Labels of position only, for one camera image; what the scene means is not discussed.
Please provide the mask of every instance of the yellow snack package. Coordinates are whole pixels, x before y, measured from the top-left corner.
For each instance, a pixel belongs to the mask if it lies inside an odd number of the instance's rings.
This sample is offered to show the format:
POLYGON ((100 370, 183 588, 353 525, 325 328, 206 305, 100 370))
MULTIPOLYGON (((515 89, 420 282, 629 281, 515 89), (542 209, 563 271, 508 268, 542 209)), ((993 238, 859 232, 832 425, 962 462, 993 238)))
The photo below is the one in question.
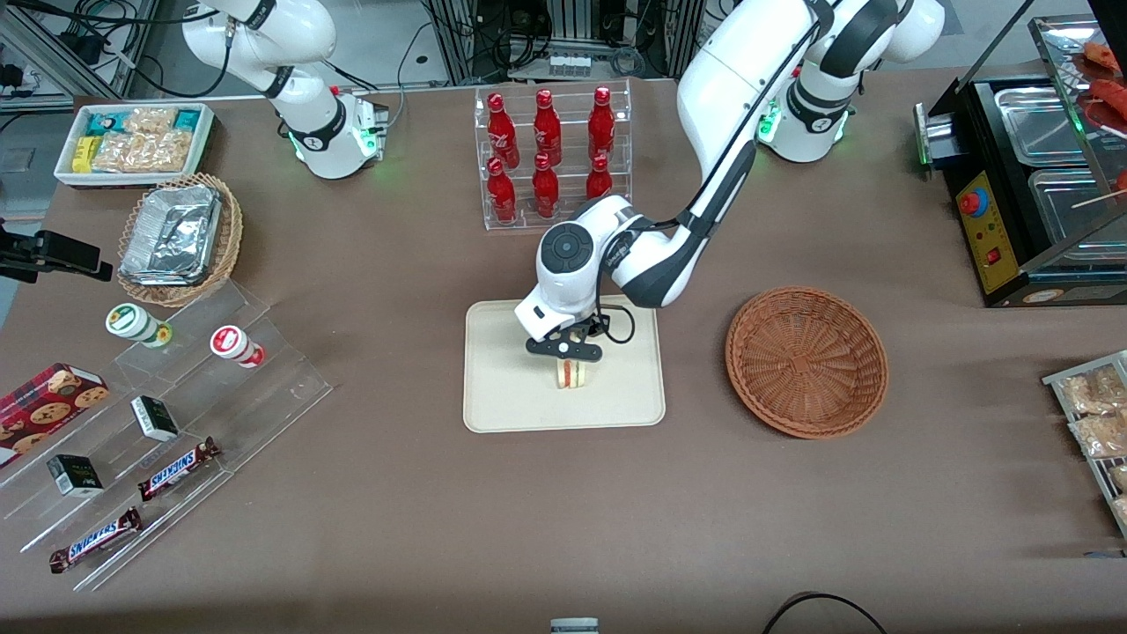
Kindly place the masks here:
POLYGON ((82 136, 74 145, 74 158, 71 159, 71 171, 74 173, 89 173, 98 146, 101 145, 101 136, 82 136))

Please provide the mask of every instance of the snickers bar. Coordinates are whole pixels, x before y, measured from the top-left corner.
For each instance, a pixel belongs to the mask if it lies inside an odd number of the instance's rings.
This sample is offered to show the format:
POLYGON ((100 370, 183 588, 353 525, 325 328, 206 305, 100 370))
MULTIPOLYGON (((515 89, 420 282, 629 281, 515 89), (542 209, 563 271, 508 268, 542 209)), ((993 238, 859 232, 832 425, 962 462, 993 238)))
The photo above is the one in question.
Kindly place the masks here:
POLYGON ((51 554, 51 572, 59 574, 70 566, 77 564, 82 557, 105 547, 118 537, 131 533, 140 532, 141 515, 133 507, 125 511, 125 515, 107 524, 98 530, 87 535, 81 542, 71 544, 70 548, 60 548, 51 554))
POLYGON ((194 472, 199 465, 203 465, 207 461, 220 455, 220 448, 212 440, 212 437, 207 437, 207 440, 201 443, 199 445, 192 448, 184 456, 180 456, 175 463, 160 470, 157 475, 152 476, 145 482, 137 485, 141 490, 141 500, 148 502, 156 498, 161 491, 169 489, 180 479, 194 472))

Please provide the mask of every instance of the red button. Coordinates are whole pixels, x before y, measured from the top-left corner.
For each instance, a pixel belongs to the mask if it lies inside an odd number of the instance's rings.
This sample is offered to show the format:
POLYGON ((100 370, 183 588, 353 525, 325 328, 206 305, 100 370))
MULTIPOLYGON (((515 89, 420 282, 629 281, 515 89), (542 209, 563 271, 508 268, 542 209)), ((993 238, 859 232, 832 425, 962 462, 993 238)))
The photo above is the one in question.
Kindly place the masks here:
POLYGON ((967 215, 971 215, 978 211, 978 207, 982 206, 982 203, 983 200, 980 197, 978 197, 978 194, 974 191, 970 191, 969 194, 964 194, 962 197, 959 198, 959 211, 961 211, 967 215))

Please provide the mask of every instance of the sausage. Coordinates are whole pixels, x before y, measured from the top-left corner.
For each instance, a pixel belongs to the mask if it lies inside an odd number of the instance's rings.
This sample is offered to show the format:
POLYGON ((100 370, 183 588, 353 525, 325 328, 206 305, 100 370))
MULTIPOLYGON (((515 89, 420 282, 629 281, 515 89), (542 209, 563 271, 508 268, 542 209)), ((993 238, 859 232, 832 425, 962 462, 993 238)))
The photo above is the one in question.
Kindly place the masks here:
POLYGON ((1119 60, 1116 59, 1116 54, 1111 52, 1106 44, 1100 44, 1099 42, 1085 42, 1084 43, 1084 56, 1089 61, 1100 64, 1101 66, 1119 72, 1119 60))
POLYGON ((1127 119, 1127 88, 1115 81, 1097 79, 1089 89, 1093 97, 1111 106, 1119 116, 1127 119))

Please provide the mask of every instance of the empty wicker basket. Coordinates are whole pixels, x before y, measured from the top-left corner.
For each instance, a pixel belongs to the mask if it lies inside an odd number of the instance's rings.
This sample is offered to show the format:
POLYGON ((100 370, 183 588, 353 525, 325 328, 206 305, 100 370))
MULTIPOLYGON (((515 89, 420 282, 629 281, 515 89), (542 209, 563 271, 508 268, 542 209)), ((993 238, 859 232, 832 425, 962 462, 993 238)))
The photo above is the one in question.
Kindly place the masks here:
POLYGON ((799 438, 835 438, 863 426, 888 387, 888 358, 872 325, 845 301, 784 286, 744 304, 725 359, 740 401, 799 438))

